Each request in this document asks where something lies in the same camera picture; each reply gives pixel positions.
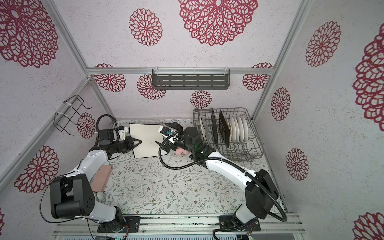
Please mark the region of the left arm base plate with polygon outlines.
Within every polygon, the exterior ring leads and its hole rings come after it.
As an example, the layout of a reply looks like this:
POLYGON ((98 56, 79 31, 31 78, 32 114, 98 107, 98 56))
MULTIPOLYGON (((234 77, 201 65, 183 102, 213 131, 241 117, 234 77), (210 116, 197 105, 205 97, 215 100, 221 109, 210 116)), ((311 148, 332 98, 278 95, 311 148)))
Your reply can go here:
POLYGON ((114 222, 99 224, 97 233, 137 233, 140 222, 141 217, 123 217, 114 222))

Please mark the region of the white alarm clock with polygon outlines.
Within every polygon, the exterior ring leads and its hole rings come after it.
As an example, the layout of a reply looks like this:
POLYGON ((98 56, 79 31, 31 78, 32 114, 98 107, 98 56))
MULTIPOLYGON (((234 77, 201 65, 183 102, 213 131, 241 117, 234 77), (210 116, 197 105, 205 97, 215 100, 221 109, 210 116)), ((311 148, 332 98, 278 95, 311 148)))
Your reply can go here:
POLYGON ((96 193, 96 197, 97 197, 97 200, 99 201, 99 202, 104 202, 105 201, 105 195, 104 195, 104 193, 103 192, 97 192, 96 193))

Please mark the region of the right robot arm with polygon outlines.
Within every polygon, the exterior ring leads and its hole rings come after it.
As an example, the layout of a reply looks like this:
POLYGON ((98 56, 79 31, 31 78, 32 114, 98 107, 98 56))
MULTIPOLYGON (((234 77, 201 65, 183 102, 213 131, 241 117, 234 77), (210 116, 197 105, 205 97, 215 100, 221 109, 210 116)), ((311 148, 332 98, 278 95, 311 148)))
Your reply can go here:
POLYGON ((165 168, 183 170, 199 165, 224 176, 244 192, 246 202, 232 216, 232 223, 236 227, 250 224, 254 219, 265 219, 267 216, 281 222, 288 220, 287 214, 278 203, 280 195, 277 187, 267 171, 252 171, 227 159, 202 140, 196 127, 183 128, 174 122, 160 126, 158 131, 164 137, 159 144, 158 157, 165 168), (166 164, 161 152, 177 149, 188 151, 192 162, 180 167, 166 164))

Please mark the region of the white square plate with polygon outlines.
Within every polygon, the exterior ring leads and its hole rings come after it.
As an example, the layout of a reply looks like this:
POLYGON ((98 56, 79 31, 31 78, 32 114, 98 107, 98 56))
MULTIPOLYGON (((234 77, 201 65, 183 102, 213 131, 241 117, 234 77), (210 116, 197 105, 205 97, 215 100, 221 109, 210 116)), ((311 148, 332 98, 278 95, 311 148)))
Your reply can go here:
POLYGON ((135 159, 158 157, 159 144, 163 135, 159 132, 161 125, 129 124, 130 137, 141 140, 142 143, 133 149, 135 159))
POLYGON ((204 142, 206 143, 206 142, 207 142, 207 136, 206 136, 206 127, 205 127, 205 123, 204 123, 203 118, 202 118, 201 116, 199 117, 199 120, 200 120, 200 125, 201 125, 201 130, 202 130, 203 140, 204 140, 204 142))

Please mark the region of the aluminium mounting rail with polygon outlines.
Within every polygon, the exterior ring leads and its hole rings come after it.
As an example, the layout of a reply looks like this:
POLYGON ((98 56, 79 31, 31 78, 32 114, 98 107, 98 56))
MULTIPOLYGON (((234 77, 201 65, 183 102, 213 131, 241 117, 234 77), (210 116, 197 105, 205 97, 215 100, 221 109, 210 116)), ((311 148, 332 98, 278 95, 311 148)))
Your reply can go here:
MULTIPOLYGON (((129 229, 119 233, 103 233, 101 228, 93 221, 76 220, 73 222, 57 224, 52 237, 69 236, 111 236, 124 237, 128 235, 211 235, 215 229, 231 228, 231 215, 217 214, 187 214, 187 215, 127 215, 129 229)), ((304 234, 305 228, 298 214, 287 214, 288 220, 280 222, 267 216, 264 220, 254 220, 246 227, 236 230, 234 234, 304 234)))

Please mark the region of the black square plate right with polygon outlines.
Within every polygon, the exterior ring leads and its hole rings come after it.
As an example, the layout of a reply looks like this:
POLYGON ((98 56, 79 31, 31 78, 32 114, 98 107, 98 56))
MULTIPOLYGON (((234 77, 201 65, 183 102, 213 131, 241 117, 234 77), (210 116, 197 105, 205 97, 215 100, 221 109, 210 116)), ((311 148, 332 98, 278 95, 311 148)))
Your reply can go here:
POLYGON ((219 112, 219 130, 220 130, 220 133, 221 133, 222 138, 224 140, 225 146, 227 148, 229 148, 231 133, 230 133, 230 128, 228 126, 227 120, 226 120, 222 110, 220 110, 220 112, 219 112))

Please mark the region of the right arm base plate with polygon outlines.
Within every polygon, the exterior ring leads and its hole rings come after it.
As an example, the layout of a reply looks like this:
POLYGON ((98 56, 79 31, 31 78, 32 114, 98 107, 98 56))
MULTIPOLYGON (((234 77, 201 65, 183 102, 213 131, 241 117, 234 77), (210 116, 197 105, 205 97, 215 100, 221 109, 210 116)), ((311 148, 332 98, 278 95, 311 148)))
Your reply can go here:
POLYGON ((219 225, 222 232, 259 232, 261 230, 258 218, 243 223, 235 216, 221 215, 219 216, 219 225))

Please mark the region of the grey wall shelf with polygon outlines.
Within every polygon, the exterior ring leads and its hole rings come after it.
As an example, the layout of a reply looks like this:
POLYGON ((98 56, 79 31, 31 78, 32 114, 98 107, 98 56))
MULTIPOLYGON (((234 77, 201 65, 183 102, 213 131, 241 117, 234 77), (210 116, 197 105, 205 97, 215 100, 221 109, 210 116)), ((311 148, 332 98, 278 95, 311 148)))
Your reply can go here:
POLYGON ((152 70, 152 85, 156 90, 227 90, 231 71, 152 70))

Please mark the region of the pink plush pig toy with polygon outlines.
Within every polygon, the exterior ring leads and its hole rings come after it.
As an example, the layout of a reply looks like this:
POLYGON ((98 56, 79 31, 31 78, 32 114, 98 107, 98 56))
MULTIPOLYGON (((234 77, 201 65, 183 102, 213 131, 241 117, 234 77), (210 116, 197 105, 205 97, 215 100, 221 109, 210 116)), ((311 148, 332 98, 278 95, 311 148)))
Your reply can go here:
POLYGON ((190 152, 188 150, 184 150, 180 147, 177 147, 177 149, 175 150, 175 155, 176 156, 188 156, 190 152))

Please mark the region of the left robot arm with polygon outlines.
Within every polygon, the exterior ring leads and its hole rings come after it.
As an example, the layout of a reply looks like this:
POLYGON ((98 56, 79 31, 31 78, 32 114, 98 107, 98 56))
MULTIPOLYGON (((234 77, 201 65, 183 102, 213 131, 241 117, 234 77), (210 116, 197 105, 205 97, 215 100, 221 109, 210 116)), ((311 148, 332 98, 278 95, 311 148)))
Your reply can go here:
POLYGON ((86 218, 99 224, 123 225, 124 218, 118 207, 111 207, 96 200, 91 180, 113 154, 125 154, 142 143, 126 136, 118 129, 100 130, 88 155, 71 172, 54 178, 50 184, 51 215, 55 219, 70 221, 86 218))

